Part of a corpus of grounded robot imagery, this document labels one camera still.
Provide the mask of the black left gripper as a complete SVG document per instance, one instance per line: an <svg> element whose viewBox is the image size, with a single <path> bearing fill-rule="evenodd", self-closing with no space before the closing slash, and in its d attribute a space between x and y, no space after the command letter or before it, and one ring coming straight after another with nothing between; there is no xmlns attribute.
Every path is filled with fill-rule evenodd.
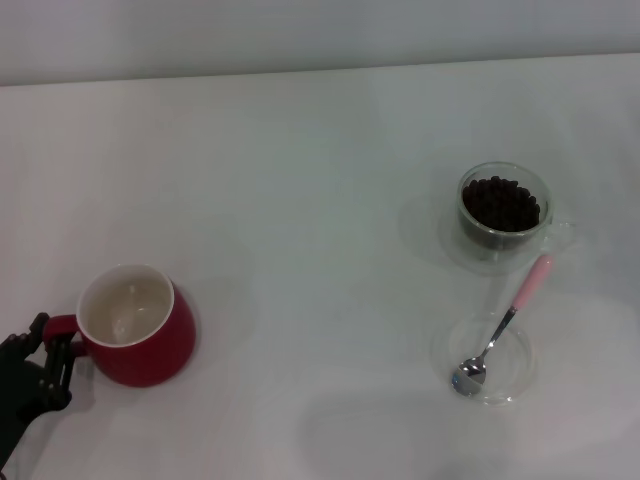
<svg viewBox="0 0 640 480"><path fill-rule="evenodd" d="M47 313L39 313L28 334L12 334L1 344L1 469L35 418L29 409L35 402L41 368L27 358L42 343L48 320ZM53 337L46 352L45 376L40 381L44 410L60 411L72 398L70 382L76 359L73 334Z"/></svg>

